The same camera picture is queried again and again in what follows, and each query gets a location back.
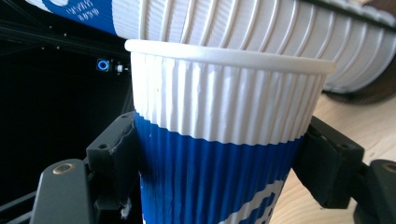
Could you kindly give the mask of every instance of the metal bolt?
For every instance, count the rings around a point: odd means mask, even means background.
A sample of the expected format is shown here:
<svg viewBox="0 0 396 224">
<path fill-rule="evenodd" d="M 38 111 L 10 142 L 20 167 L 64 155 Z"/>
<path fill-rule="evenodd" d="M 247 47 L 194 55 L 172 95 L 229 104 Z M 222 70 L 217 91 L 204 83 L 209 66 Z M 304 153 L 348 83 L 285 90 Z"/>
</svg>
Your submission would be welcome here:
<svg viewBox="0 0 396 224">
<path fill-rule="evenodd" d="M 63 163 L 58 165 L 52 170 L 52 173 L 55 175 L 64 175 L 67 172 L 70 172 L 76 168 L 75 164 L 73 163 Z"/>
</svg>

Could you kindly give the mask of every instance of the stacked paper cup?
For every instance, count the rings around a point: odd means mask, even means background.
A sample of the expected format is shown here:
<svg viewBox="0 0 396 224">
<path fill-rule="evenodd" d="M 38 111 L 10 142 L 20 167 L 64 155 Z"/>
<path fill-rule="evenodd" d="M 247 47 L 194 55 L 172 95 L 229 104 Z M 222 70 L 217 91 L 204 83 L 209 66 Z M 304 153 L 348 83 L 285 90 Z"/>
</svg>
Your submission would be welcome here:
<svg viewBox="0 0 396 224">
<path fill-rule="evenodd" d="M 393 16 L 348 0 L 27 0 L 126 39 L 246 49 L 337 63 L 326 91 L 353 92 L 382 74 L 396 51 Z"/>
<path fill-rule="evenodd" d="M 269 222 L 334 63 L 128 40 L 146 223 Z"/>
</svg>

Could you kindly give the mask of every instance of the ribbed paper cup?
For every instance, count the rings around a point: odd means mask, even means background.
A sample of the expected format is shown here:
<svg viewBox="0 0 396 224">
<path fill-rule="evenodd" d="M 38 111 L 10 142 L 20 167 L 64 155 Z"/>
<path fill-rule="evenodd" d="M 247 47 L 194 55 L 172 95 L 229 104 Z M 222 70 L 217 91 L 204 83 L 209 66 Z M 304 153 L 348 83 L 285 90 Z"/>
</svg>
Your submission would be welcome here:
<svg viewBox="0 0 396 224">
<path fill-rule="evenodd" d="M 334 63 L 128 40 L 146 223 L 268 223 Z"/>
</svg>

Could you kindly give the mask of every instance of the wooden surface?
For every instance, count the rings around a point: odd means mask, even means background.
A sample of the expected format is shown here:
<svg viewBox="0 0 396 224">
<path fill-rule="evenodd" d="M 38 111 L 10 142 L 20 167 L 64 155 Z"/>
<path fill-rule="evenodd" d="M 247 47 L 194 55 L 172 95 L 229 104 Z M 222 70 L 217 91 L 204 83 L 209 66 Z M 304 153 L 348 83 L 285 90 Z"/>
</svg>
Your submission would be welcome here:
<svg viewBox="0 0 396 224">
<path fill-rule="evenodd" d="M 343 105 L 322 95 L 314 115 L 364 147 L 363 161 L 396 161 L 396 97 L 376 105 Z M 356 203 L 347 210 L 323 209 L 291 171 L 271 224 L 351 224 Z"/>
</svg>

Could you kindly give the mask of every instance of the rolled cup rim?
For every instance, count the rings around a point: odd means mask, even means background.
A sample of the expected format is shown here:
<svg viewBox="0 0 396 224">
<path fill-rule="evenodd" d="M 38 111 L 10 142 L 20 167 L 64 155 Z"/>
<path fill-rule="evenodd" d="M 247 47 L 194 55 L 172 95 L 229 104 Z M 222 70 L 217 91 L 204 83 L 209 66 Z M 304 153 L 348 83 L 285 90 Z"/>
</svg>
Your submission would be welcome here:
<svg viewBox="0 0 396 224">
<path fill-rule="evenodd" d="M 328 75 L 336 69 L 336 63 L 332 61 L 240 49 L 221 49 L 139 39 L 127 40 L 124 47 L 134 53 L 272 72 Z"/>
</svg>

